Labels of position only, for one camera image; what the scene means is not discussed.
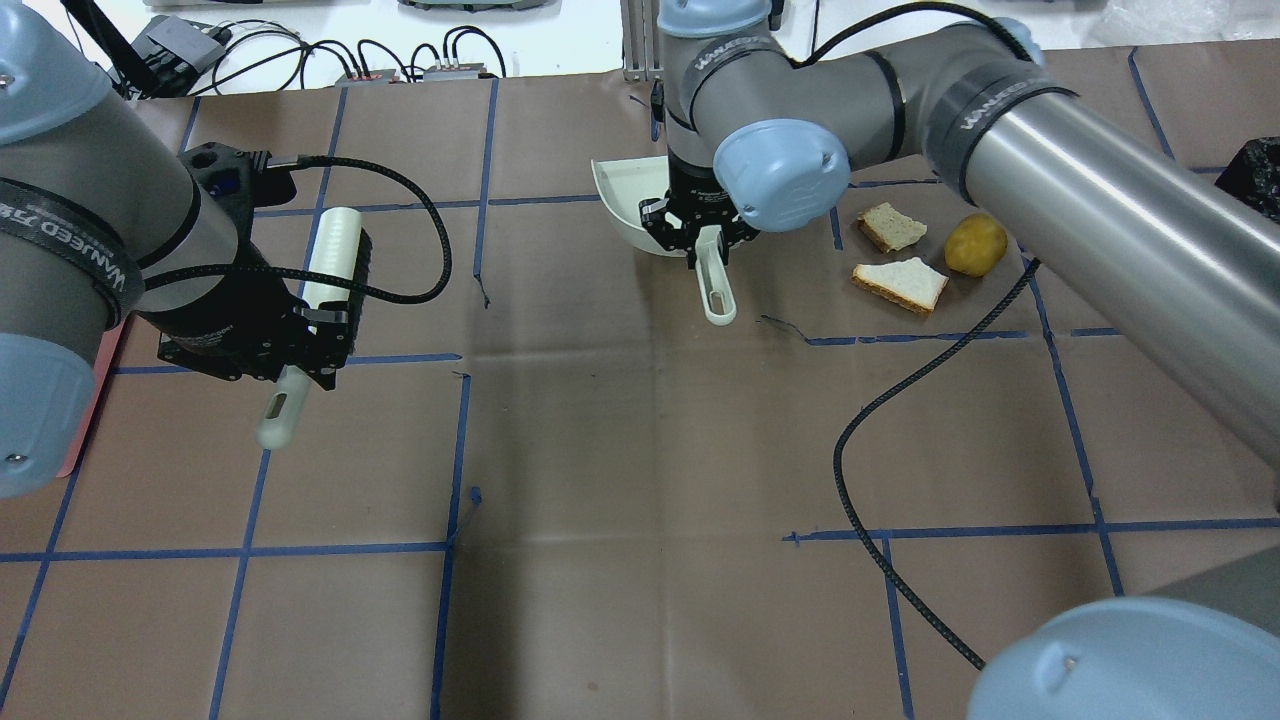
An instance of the black cable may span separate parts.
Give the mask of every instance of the black cable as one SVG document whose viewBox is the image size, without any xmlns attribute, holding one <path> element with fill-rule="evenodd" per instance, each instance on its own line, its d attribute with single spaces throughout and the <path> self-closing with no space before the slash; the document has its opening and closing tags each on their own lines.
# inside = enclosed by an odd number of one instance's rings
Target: black cable
<svg viewBox="0 0 1280 720">
<path fill-rule="evenodd" d="M 274 27 L 276 29 L 283 29 L 284 32 L 288 32 L 291 35 L 297 35 L 292 29 L 282 26 L 280 23 L 278 23 L 275 20 L 264 20 L 261 18 L 246 18 L 243 20 L 224 20 L 224 22 L 220 22 L 216 26 L 214 26 L 214 29 L 215 31 L 216 29 L 225 29 L 225 28 L 241 27 L 241 26 L 247 26 L 247 24 L 253 24 L 253 23 L 264 24 L 264 26 L 271 26 L 271 27 Z"/>
<path fill-rule="evenodd" d="M 351 68 L 352 69 L 360 68 L 360 59 L 356 58 L 356 54 L 351 51 L 351 47 L 347 47 L 346 42 L 342 42 L 339 40 L 317 40 L 317 41 L 315 41 L 315 42 L 311 44 L 312 47 L 324 47 L 324 46 L 329 46 L 329 45 L 340 47 L 342 51 L 347 54 L 347 59 L 351 60 Z"/>
<path fill-rule="evenodd" d="M 402 73 L 404 73 L 404 82 L 410 82 L 408 67 L 406 67 L 404 61 L 399 59 L 399 55 L 397 55 L 396 53 L 392 53 L 392 49 L 388 47 L 388 46 L 385 46 L 385 45 L 383 45 L 381 42 L 378 42 L 376 40 L 369 40 L 369 38 L 360 40 L 358 42 L 356 42 L 356 55 L 360 55 L 360 69 L 364 72 L 364 77 L 369 77 L 369 61 L 365 60 L 365 51 L 364 51 L 365 44 L 372 45 L 374 47 L 378 47 L 383 53 L 387 53 L 388 55 L 390 55 L 392 60 L 396 60 L 396 65 L 401 69 Z"/>
<path fill-rule="evenodd" d="M 244 74 L 244 73 L 247 73 L 250 70 L 257 69 L 257 68 L 260 68 L 260 67 L 270 63 L 271 60 L 279 60 L 280 58 L 283 58 L 285 55 L 291 55 L 293 53 L 305 53 L 308 47 L 310 46 L 303 42 L 302 45 L 300 45 L 297 47 L 289 47 L 288 50 L 282 50 L 280 53 L 276 53 L 275 55 L 270 55 L 268 58 L 262 58 L 261 60 L 259 60 L 259 61 L 256 61 L 256 63 L 253 63 L 251 65 L 246 65 L 246 67 L 236 70 L 234 73 L 224 77 L 223 79 L 214 82 L 212 85 L 207 85 L 205 87 L 201 87 L 200 90 L 193 90 L 193 91 L 188 92 L 187 95 L 201 95 L 204 92 L 209 92 L 210 90 L 215 90 L 218 86 L 221 86 L 223 83 L 230 82 L 230 81 L 238 78 L 239 76 L 242 76 L 242 74 Z"/>
<path fill-rule="evenodd" d="M 81 55 L 84 54 L 84 44 L 79 40 L 79 31 L 76 29 L 76 18 L 72 17 L 69 8 L 63 8 L 67 12 L 67 24 L 72 26 L 72 35 L 76 36 L 76 47 L 79 47 Z"/>
<path fill-rule="evenodd" d="M 232 42 L 229 42 L 227 45 L 227 51 L 223 54 L 221 58 L 218 59 L 216 63 L 214 63 L 214 67 L 210 69 L 210 73 L 209 73 L 209 78 L 210 78 L 210 81 L 212 81 L 212 85 L 209 86 L 209 90 L 212 90 L 216 95 L 221 95 L 223 94 L 223 91 L 221 91 L 221 83 L 225 82 L 225 79 L 230 79 L 230 78 L 225 78 L 223 81 L 218 79 L 218 70 L 221 69 L 223 63 L 227 61 L 227 58 L 230 56 L 230 54 L 232 54 L 233 50 L 236 50 L 237 47 L 239 47 L 244 42 L 250 41 L 250 40 L 252 40 L 255 37 L 264 37 L 264 36 L 288 37 L 289 40 L 292 40 L 293 42 L 297 44 L 297 47 L 294 47 L 293 50 L 305 49 L 307 46 L 307 44 L 303 42 L 303 40 L 297 33 L 294 33 L 291 29 L 266 28 L 266 29 L 255 29 L 252 32 L 247 32 L 247 33 L 237 37 Z M 248 65 L 248 68 L 253 68 L 253 67 L 257 67 L 257 65 Z M 298 77 L 298 74 L 301 74 L 301 73 L 302 73 L 302 58 L 298 59 L 298 64 L 294 67 L 293 74 L 291 74 L 289 78 L 287 81 L 284 81 L 284 85 L 282 85 L 276 90 L 284 90 L 285 87 L 288 87 L 289 83 L 292 83 L 293 79 L 296 77 Z M 198 92 L 193 92 L 191 95 L 198 95 Z"/>
<path fill-rule="evenodd" d="M 436 65 L 440 64 L 440 51 L 436 50 L 435 46 L 431 45 L 430 42 L 424 42 L 424 44 L 419 45 L 417 47 L 415 47 L 413 49 L 413 54 L 410 55 L 410 58 L 408 58 L 408 67 L 410 67 L 410 69 L 413 69 L 413 68 L 419 67 L 417 65 L 417 54 L 421 53 L 422 50 L 430 50 L 431 51 L 431 56 L 435 58 L 435 64 Z"/>
<path fill-rule="evenodd" d="M 452 37 L 453 33 L 458 32 L 460 29 L 480 29 L 480 28 L 477 28 L 476 26 L 457 26 L 444 31 L 444 37 L 440 40 L 440 51 L 444 53 L 445 60 L 449 59 L 449 37 Z"/>
<path fill-rule="evenodd" d="M 813 0 L 813 35 L 809 36 L 809 54 L 818 50 L 818 15 L 822 10 L 822 0 Z"/>
<path fill-rule="evenodd" d="M 982 332 L 986 331 L 987 327 L 991 325 L 991 323 L 993 323 L 996 318 L 998 318 L 1000 314 L 1004 313 L 1005 309 L 1007 309 L 1014 302 L 1015 299 L 1018 299 L 1018 295 L 1021 293 L 1023 288 L 1027 287 L 1027 283 L 1032 281 L 1032 277 L 1036 274 L 1036 270 L 1039 269 L 1039 265 L 1041 265 L 1039 259 L 1028 263 L 1027 270 L 1021 274 L 1020 278 L 1018 278 L 1018 282 L 1014 283 L 1014 287 L 1005 295 L 1004 299 L 1001 299 L 1000 302 L 996 304 L 995 307 L 991 309 L 991 313 L 987 313 L 987 316 L 984 316 L 982 320 L 978 320 L 978 324 L 974 325 L 972 331 L 965 333 L 964 337 L 957 340 L 954 345 L 951 345 L 951 347 L 946 348 L 941 355 L 938 355 L 933 360 L 929 360 L 923 368 L 911 373 L 910 375 L 906 377 L 906 379 L 891 387 L 890 389 L 884 391 L 884 393 L 882 393 L 879 397 L 877 397 L 865 407 L 863 407 L 861 413 L 859 413 L 858 416 L 854 418 L 847 427 L 845 427 L 845 432 L 840 433 L 840 439 L 836 441 L 836 450 L 832 457 L 832 468 L 835 469 L 836 473 L 836 492 L 840 495 L 840 503 L 845 507 L 845 515 L 849 516 L 849 523 L 854 527 L 854 533 L 858 534 L 858 539 L 861 541 L 863 547 L 867 548 L 867 552 L 872 556 L 872 560 L 876 561 L 876 565 L 879 566 L 881 571 L 884 573 L 884 577 L 888 578 L 891 583 L 893 583 L 893 587 L 897 588 L 897 592 L 902 593 L 902 597 L 906 598 L 906 601 L 911 605 L 911 607 L 914 607 L 915 611 L 919 612 L 920 616 L 924 618 L 924 620 L 934 630 L 937 630 L 943 639 L 951 643 L 951 647 L 956 648 L 960 652 L 960 655 L 963 655 L 964 659 L 968 660 L 978 670 L 986 667 L 987 665 L 986 661 L 977 652 L 974 652 L 973 648 L 965 644 L 965 642 L 960 639 L 960 637 L 956 635 L 955 632 L 951 628 L 948 628 L 947 624 L 943 623 L 942 619 L 940 619 L 933 612 L 933 610 L 931 610 L 929 606 L 924 603 L 923 600 L 920 600 L 920 596 L 915 594 L 915 591 L 913 591 L 911 587 L 906 584 L 906 580 L 904 580 L 902 577 L 897 574 L 897 570 L 893 569 L 893 565 L 891 565 L 890 561 L 884 559 L 884 555 L 879 551 L 878 547 L 876 547 L 876 543 L 872 541 L 870 534 L 867 532 L 867 528 L 863 525 L 861 519 L 854 510 L 854 503 L 849 497 L 849 488 L 845 486 L 845 446 L 849 443 L 849 438 L 852 437 L 854 430 L 856 430 L 858 427 L 863 424 L 863 420 L 865 420 L 868 415 L 874 413 L 879 406 L 892 400 L 895 396 L 897 396 L 897 393 L 902 392 L 904 389 L 919 382 L 920 378 L 923 378 L 924 375 L 928 375 L 929 373 L 936 370 L 940 365 L 950 360 L 951 356 L 954 356 L 956 352 L 964 350 L 964 347 L 970 342 L 973 342 L 975 337 L 982 334 Z"/>
<path fill-rule="evenodd" d="M 444 287 L 449 284 L 449 277 L 453 274 L 453 250 L 449 247 L 449 232 L 444 228 L 444 220 L 440 219 L 439 210 L 435 209 L 435 204 L 431 199 L 426 196 L 413 181 L 397 173 L 390 168 L 385 168 L 376 163 L 369 163 L 366 160 L 356 160 L 352 158 L 334 158 L 328 155 L 303 155 L 298 158 L 298 168 L 356 168 L 360 170 L 367 170 L 371 173 L 380 174 L 385 178 L 390 178 L 397 183 L 404 186 L 426 209 L 428 214 L 431 215 L 431 222 L 435 224 L 435 232 L 440 237 L 440 256 L 443 266 L 440 268 L 440 277 L 435 281 L 435 286 L 426 292 L 419 295 L 401 295 L 397 292 L 389 292 L 380 290 L 369 284 L 357 283 L 355 281 L 340 278 L 337 275 L 329 275 L 324 273 L 314 273 L 311 270 L 296 270 L 292 268 L 271 268 L 264 265 L 200 265 L 195 268 L 183 268 L 180 270 L 170 270 L 168 273 L 160 273 L 159 275 L 150 278 L 147 281 L 147 290 L 155 290 L 166 284 L 172 284 L 180 281 L 187 281 L 192 278 L 205 278 L 212 275 L 230 275 L 230 274 L 265 274 L 274 275 L 285 279 L 306 281 L 320 284 L 330 284 L 349 290 L 351 292 L 358 292 L 361 295 L 367 295 L 369 297 L 375 297 L 378 300 L 384 300 L 387 302 L 394 302 L 397 305 L 419 305 L 422 302 L 429 302 L 435 300 L 444 292 Z"/>
<path fill-rule="evenodd" d="M 298 73 L 298 87 L 301 87 L 302 90 L 307 88 L 307 78 L 306 78 L 307 60 L 311 59 L 311 54 L 315 53 L 316 50 L 324 50 L 332 54 L 334 58 L 338 58 L 338 63 L 342 65 L 343 77 L 346 77 L 347 79 L 355 77 L 352 76 L 351 65 L 347 64 L 347 59 L 342 56 L 342 53 L 338 53 L 333 47 L 329 47 L 328 45 L 329 42 L 335 42 L 335 41 L 321 40 L 320 42 L 312 42 L 311 45 L 307 46 L 307 51 L 302 54 L 302 72 Z"/>
<path fill-rule="evenodd" d="M 855 23 L 852 26 L 849 26 L 847 28 L 845 28 L 845 29 L 840 31 L 838 33 L 836 33 L 835 37 L 832 37 L 831 40 L 828 40 L 827 42 L 824 42 L 822 45 L 822 47 L 819 47 L 818 50 L 815 50 L 813 53 L 813 55 L 809 55 L 809 58 L 805 61 L 796 64 L 796 67 L 797 68 L 808 68 L 809 65 L 812 65 L 812 64 L 817 63 L 818 60 L 820 60 L 827 53 L 831 53 L 837 45 L 840 45 L 841 42 L 846 41 L 846 40 L 849 40 L 850 37 L 858 35 L 859 32 L 863 32 L 864 29 L 868 29 L 870 27 L 878 26 L 878 24 L 881 24 L 881 23 L 883 23 L 886 20 L 891 20 L 893 18 L 905 15 L 908 13 L 915 13 L 915 12 L 920 12 L 920 10 L 937 10 L 937 12 L 941 12 L 941 13 L 954 13 L 956 15 L 964 15 L 964 17 L 972 19 L 972 20 L 977 20 L 977 22 L 982 23 L 983 26 L 986 26 L 987 29 L 989 29 L 992 33 L 995 33 L 995 36 L 998 37 L 1001 42 L 1004 42 L 1006 46 L 1009 46 L 1009 49 L 1014 53 L 1014 56 L 1016 56 L 1019 60 L 1028 60 L 1029 61 L 1032 59 L 1032 56 L 1027 51 L 1027 49 L 1023 47 L 1023 44 L 1019 42 L 1018 38 L 1012 36 L 1012 33 L 1010 33 L 1007 29 L 1005 29 L 1005 26 L 1000 24 L 993 18 L 989 18 L 989 17 L 979 13 L 978 10 L 973 10 L 973 9 L 965 8 L 963 5 L 955 5 L 952 3 L 927 3 L 927 1 L 920 1 L 920 3 L 911 3 L 910 5 L 899 5 L 896 8 L 890 8 L 888 10 L 884 10 L 882 13 L 877 13 L 877 14 L 874 14 L 874 15 L 872 15 L 872 17 L 864 19 L 864 20 L 860 20 L 860 22 L 858 22 L 858 23 Z"/>
<path fill-rule="evenodd" d="M 463 27 L 461 32 L 453 36 L 453 46 L 452 46 L 453 59 L 454 60 L 458 59 L 458 41 L 468 35 L 479 35 L 480 37 L 485 38 L 486 42 L 489 42 L 489 47 L 493 47 L 494 55 L 498 56 L 498 69 L 502 72 L 502 77 L 507 77 L 507 60 L 502 56 L 502 50 L 498 49 L 498 42 L 494 41 L 494 38 L 489 37 L 489 33 L 477 27 L 474 26 Z"/>
</svg>

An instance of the slice of bread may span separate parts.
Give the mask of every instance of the slice of bread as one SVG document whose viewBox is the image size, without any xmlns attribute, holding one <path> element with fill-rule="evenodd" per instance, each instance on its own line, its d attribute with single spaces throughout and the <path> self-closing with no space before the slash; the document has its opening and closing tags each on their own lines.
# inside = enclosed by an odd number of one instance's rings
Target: slice of bread
<svg viewBox="0 0 1280 720">
<path fill-rule="evenodd" d="M 919 258 L 884 265 L 858 265 L 854 283 L 891 300 L 913 313 L 928 316 L 938 304 L 947 277 L 924 264 Z"/>
<path fill-rule="evenodd" d="M 858 229 L 863 231 L 881 252 L 892 252 L 915 245 L 929 228 L 899 213 L 888 202 L 881 202 L 859 213 Z"/>
</svg>

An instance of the blue tape line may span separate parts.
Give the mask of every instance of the blue tape line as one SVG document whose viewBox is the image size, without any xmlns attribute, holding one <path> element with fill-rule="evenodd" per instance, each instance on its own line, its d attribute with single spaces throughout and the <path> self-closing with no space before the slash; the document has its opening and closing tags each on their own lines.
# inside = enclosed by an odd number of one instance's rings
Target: blue tape line
<svg viewBox="0 0 1280 720">
<path fill-rule="evenodd" d="M 845 238 L 840 236 L 840 210 L 831 209 L 831 234 L 836 238 L 836 250 L 845 251 Z"/>
<path fill-rule="evenodd" d="M 1256 530 L 1280 528 L 1280 518 L 1229 518 L 1220 520 L 1144 520 L 1130 523 L 1103 523 L 1107 533 L 1156 533 L 1188 530 Z M 1080 536 L 1098 530 L 1097 523 L 1071 523 L 1059 525 L 978 525 L 952 528 L 877 528 L 867 530 L 874 539 L 933 539 L 933 538 L 996 538 L 1029 536 Z M 844 542 L 856 541 L 852 530 L 815 530 L 790 533 L 782 542 Z"/>
<path fill-rule="evenodd" d="M 890 565 L 893 564 L 893 551 L 888 538 L 881 541 L 881 553 Z M 906 665 L 906 642 L 902 639 L 902 615 L 897 609 L 897 588 L 884 578 L 884 593 L 888 596 L 888 625 L 893 633 L 893 659 L 897 661 L 897 691 L 902 696 L 902 717 L 915 720 L 915 705 L 911 702 L 911 675 Z"/>
<path fill-rule="evenodd" d="M 599 195 L 553 195 L 549 197 L 500 197 L 490 205 L 549 205 L 554 202 L 599 202 Z"/>
<path fill-rule="evenodd" d="M 1048 322 L 1048 310 L 1044 306 L 1044 296 L 1041 295 L 1039 283 L 1036 282 L 1036 278 L 1032 278 L 1029 284 L 1032 296 L 1036 299 L 1036 313 L 1039 314 L 1041 327 L 1044 331 L 1044 346 L 1048 348 L 1050 361 L 1053 365 L 1053 380 L 1057 383 L 1057 393 L 1062 400 L 1062 411 L 1066 413 L 1066 425 L 1071 432 L 1075 459 L 1080 466 L 1080 477 L 1084 478 L 1084 492 L 1089 498 L 1089 510 L 1093 514 L 1098 543 L 1102 547 L 1102 560 L 1106 562 L 1107 575 L 1111 578 L 1111 592 L 1116 597 L 1120 597 L 1124 594 L 1124 583 L 1120 582 L 1120 569 L 1116 565 L 1115 552 L 1111 548 L 1111 536 L 1107 532 L 1106 516 L 1102 514 L 1102 503 L 1093 495 L 1093 469 L 1089 465 L 1089 454 L 1084 448 L 1084 434 L 1080 433 L 1080 421 L 1075 414 L 1075 404 L 1071 401 L 1071 389 L 1066 384 L 1062 357 L 1057 351 L 1057 341 L 1053 340 L 1053 328 Z"/>
<path fill-rule="evenodd" d="M 453 445 L 453 492 L 449 497 L 449 547 L 444 551 L 440 573 L 440 606 L 435 619 L 435 659 L 431 667 L 431 720 L 440 720 L 440 693 L 444 689 L 444 647 L 449 626 L 449 597 L 453 593 L 453 543 L 458 529 L 458 505 L 462 491 L 462 466 L 467 448 L 467 419 L 471 411 L 471 375 L 462 375 L 462 397 L 458 401 L 458 432 Z"/>
<path fill-rule="evenodd" d="M 1138 97 L 1142 100 L 1142 108 L 1147 110 L 1147 119 L 1151 120 L 1151 127 L 1156 131 L 1156 140 L 1160 141 L 1160 149 L 1165 151 L 1165 155 L 1174 158 L 1174 149 L 1169 146 L 1169 137 L 1165 136 L 1165 128 L 1160 124 L 1160 118 L 1156 117 L 1156 108 L 1151 104 L 1151 96 L 1147 95 L 1147 86 L 1142 82 L 1142 72 L 1138 69 L 1138 47 L 1129 51 L 1129 74 L 1133 76 L 1134 85 L 1138 86 Z"/>
<path fill-rule="evenodd" d="M 187 117 L 187 129 L 182 133 L 182 149 L 186 151 L 191 146 L 191 133 L 196 131 L 196 115 L 200 114 L 200 96 L 191 102 L 191 115 Z"/>
<path fill-rule="evenodd" d="M 100 560 L 191 560 L 202 557 L 239 557 L 241 551 L 233 547 L 195 547 L 178 550 L 69 550 L 55 552 L 50 560 L 55 562 L 100 561 Z"/>
<path fill-rule="evenodd" d="M 993 538 L 993 537 L 1030 537 L 1030 536 L 1078 536 L 1092 533 L 1097 528 L 1088 523 L 1061 524 L 1061 525 L 983 525 L 983 527 L 955 527 L 955 528 L 878 528 L 868 530 L 876 539 L 927 539 L 927 538 Z M 815 530 L 808 534 L 791 533 L 782 538 L 786 542 L 829 542 L 854 541 L 858 534 L 852 530 Z"/>
<path fill-rule="evenodd" d="M 476 219 L 476 255 L 471 263 L 471 277 L 480 277 L 484 265 L 484 229 L 489 219 L 489 177 L 493 170 L 493 135 L 498 123 L 498 81 L 489 87 L 489 118 L 485 120 L 484 165 L 480 172 L 480 217 Z"/>
<path fill-rule="evenodd" d="M 479 200 L 442 200 L 433 201 L 438 210 L 453 210 L 457 208 L 479 208 Z M 421 202 L 381 202 L 376 205 L 351 205 L 352 210 L 361 213 L 393 213 L 396 210 L 425 210 Z"/>
<path fill-rule="evenodd" d="M 456 363 L 462 356 L 456 352 L 436 352 L 426 355 L 361 355 L 347 359 L 347 365 L 393 365 L 407 363 Z M 111 370 L 116 375 L 166 375 L 173 373 L 192 373 L 177 365 L 137 365 Z"/>
<path fill-rule="evenodd" d="M 1107 564 L 1107 577 L 1111 579 L 1111 592 L 1116 597 L 1124 597 L 1124 583 L 1120 580 L 1120 566 L 1116 565 L 1116 555 L 1111 548 L 1111 532 L 1107 529 L 1107 520 L 1102 516 L 1102 503 L 1097 497 L 1089 497 L 1093 509 L 1093 521 L 1098 525 L 1098 543 L 1102 546 L 1102 560 Z"/>
<path fill-rule="evenodd" d="M 54 527 L 49 530 L 49 542 L 45 543 L 45 559 L 36 571 L 36 582 L 31 587 L 31 596 L 27 597 L 27 610 L 22 614 L 22 624 L 18 626 L 18 637 L 13 641 L 13 651 L 9 653 L 9 664 L 4 670 L 4 680 L 0 680 L 0 710 L 9 700 L 9 688 L 13 684 L 13 675 L 18 670 L 18 660 L 22 657 L 22 648 L 27 643 L 27 634 L 31 632 L 32 619 L 36 616 L 36 605 L 40 602 L 40 593 L 45 589 L 45 578 L 49 575 L 49 564 L 55 550 L 58 538 L 63 534 L 63 523 L 67 520 L 67 510 L 72 505 L 72 495 L 76 492 L 76 482 L 79 479 L 79 466 L 72 471 L 67 479 L 67 489 L 63 491 L 63 502 L 58 506 L 58 515 L 54 518 Z"/>
<path fill-rule="evenodd" d="M 812 337 L 812 338 L 805 338 L 805 342 L 808 342 L 814 347 L 836 347 L 845 345 L 876 345 L 878 342 L 916 342 L 920 340 L 945 340 L 948 342 L 955 342 L 963 338 L 964 336 L 965 333 Z M 984 333 L 977 334 L 974 340 L 1021 340 L 1025 337 L 1027 333 L 1023 331 L 987 331 Z"/>
<path fill-rule="evenodd" d="M 312 557 L 324 555 L 393 555 L 407 552 L 444 552 L 449 542 L 383 542 L 349 544 L 289 544 L 260 546 L 248 550 L 250 557 Z M 109 560 L 204 560 L 218 557 L 241 557 L 244 550 L 239 547 L 187 547 L 164 550 L 64 550 L 59 552 L 6 552 L 0 555 L 0 564 L 13 562 L 97 562 Z"/>
<path fill-rule="evenodd" d="M 1256 530 L 1280 528 L 1280 518 L 1231 518 L 1224 520 L 1146 520 L 1107 523 L 1112 533 L 1151 533 L 1180 530 Z"/>
<path fill-rule="evenodd" d="M 1112 337 L 1121 334 L 1115 328 L 1078 328 L 1071 331 L 1071 337 Z"/>
<path fill-rule="evenodd" d="M 1044 297 L 1041 295 L 1039 284 L 1032 278 L 1030 291 L 1036 299 L 1036 311 L 1041 318 L 1044 345 L 1048 346 L 1050 361 L 1053 365 L 1053 379 L 1057 382 L 1057 392 L 1062 400 L 1062 410 L 1066 413 L 1066 424 L 1071 432 L 1071 443 L 1075 446 L 1075 459 L 1084 477 L 1084 489 L 1093 497 L 1093 469 L 1089 466 L 1089 456 L 1084 450 L 1084 436 L 1080 433 L 1080 424 L 1075 415 L 1075 405 L 1071 402 L 1071 391 L 1066 387 L 1066 374 L 1062 372 L 1062 359 L 1057 352 L 1057 342 L 1053 340 L 1053 331 L 1050 328 L 1048 311 L 1044 309 Z"/>
<path fill-rule="evenodd" d="M 456 363 L 462 360 L 461 355 L 453 352 L 436 352 L 434 355 L 365 355 L 351 357 L 347 365 L 394 365 L 404 363 Z"/>
<path fill-rule="evenodd" d="M 444 542 L 381 542 L 369 544 L 293 544 L 255 547 L 250 557 L 316 557 L 324 555 L 396 555 L 406 552 L 444 552 Z"/>
<path fill-rule="evenodd" d="M 262 218 L 301 218 L 303 215 L 314 215 L 315 208 L 294 208 L 292 210 L 253 210 L 253 219 Z"/>
<path fill-rule="evenodd" d="M 236 623 L 239 620 L 239 603 L 244 593 L 244 575 L 248 573 L 250 548 L 253 547 L 253 532 L 257 528 L 257 511 L 262 505 L 262 488 L 266 487 L 266 470 L 271 465 L 271 451 L 264 450 L 257 466 L 257 479 L 253 482 L 253 498 L 248 505 L 248 520 L 244 523 L 244 539 L 239 550 L 239 565 L 236 568 L 236 585 L 232 588 L 232 606 L 227 611 L 227 630 L 223 633 L 223 650 L 218 656 L 218 675 L 214 678 L 214 697 L 209 703 L 209 720 L 218 720 L 223 706 L 223 687 L 227 683 L 227 665 L 232 659 L 232 643 L 236 642 Z"/>
</svg>

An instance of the bread crust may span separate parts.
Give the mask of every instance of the bread crust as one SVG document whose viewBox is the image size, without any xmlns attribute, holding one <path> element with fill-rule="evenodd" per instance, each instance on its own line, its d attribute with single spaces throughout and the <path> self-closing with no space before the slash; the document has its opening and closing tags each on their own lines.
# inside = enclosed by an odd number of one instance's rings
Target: bread crust
<svg viewBox="0 0 1280 720">
<path fill-rule="evenodd" d="M 858 229 L 861 231 L 861 233 L 867 236 L 867 240 L 872 241 L 872 245 L 874 245 L 881 252 L 892 252 L 893 249 L 890 247 L 888 242 L 881 236 L 881 233 L 876 232 L 876 228 L 867 224 L 863 215 L 858 215 Z"/>
<path fill-rule="evenodd" d="M 856 268 L 854 268 L 854 274 L 851 275 L 851 279 L 854 281 L 854 284 L 856 284 L 860 288 L 864 288 L 864 290 L 868 290 L 870 292 L 874 292 L 876 295 L 878 295 L 878 296 L 883 297 L 884 300 L 888 300 L 890 302 L 893 302 L 893 304 L 896 304 L 896 305 L 899 305 L 901 307 L 906 307 L 908 310 L 910 310 L 910 311 L 913 311 L 913 313 L 915 313 L 915 314 L 918 314 L 920 316 L 928 318 L 929 315 L 933 314 L 933 307 L 925 307 L 924 305 L 920 305 L 919 302 L 915 302 L 915 301 L 913 301 L 910 299 L 902 297 L 901 295 L 899 295 L 899 293 L 888 290 L 887 287 L 883 287 L 883 286 L 881 286 L 878 283 L 873 283 L 870 281 L 863 279 L 858 274 L 858 270 L 861 269 L 861 268 L 864 268 L 864 266 L 865 265 L 858 265 Z M 946 290 L 946 287 L 947 287 L 947 281 L 943 279 L 942 284 L 938 287 L 938 295 L 936 295 L 933 297 L 933 305 L 934 305 L 934 307 L 938 304 L 938 297 L 942 296 L 942 291 Z"/>
</svg>

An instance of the blue joint cap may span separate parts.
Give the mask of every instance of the blue joint cap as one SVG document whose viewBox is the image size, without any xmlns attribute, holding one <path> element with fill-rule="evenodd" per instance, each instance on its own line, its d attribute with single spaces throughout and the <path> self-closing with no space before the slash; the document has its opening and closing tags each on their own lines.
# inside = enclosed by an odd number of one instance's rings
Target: blue joint cap
<svg viewBox="0 0 1280 720">
<path fill-rule="evenodd" d="M 1103 600 L 1004 650 L 968 719 L 1262 720 L 1280 706 L 1276 678 L 1280 638 L 1261 628 L 1161 597 Z"/>
<path fill-rule="evenodd" d="M 996 22 L 1004 26 L 1018 42 L 1023 44 L 1023 47 L 1027 49 L 1027 53 L 1030 54 L 1032 60 L 1036 60 L 1037 65 L 1044 67 L 1044 50 L 1032 37 L 1032 28 L 1014 18 L 996 18 Z"/>
<path fill-rule="evenodd" d="M 70 122 L 111 91 L 102 70 L 14 0 L 0 0 L 0 145 Z"/>
<path fill-rule="evenodd" d="M 93 387 L 79 355 L 0 333 L 0 498 L 31 492 L 61 469 Z"/>
<path fill-rule="evenodd" d="M 658 29 L 673 37 L 718 37 L 769 17 L 769 0 L 662 0 Z"/>
<path fill-rule="evenodd" d="M 849 187 L 849 155 L 827 128 L 797 119 L 751 123 L 716 149 L 716 179 L 742 220 L 787 232 L 831 210 Z"/>
</svg>

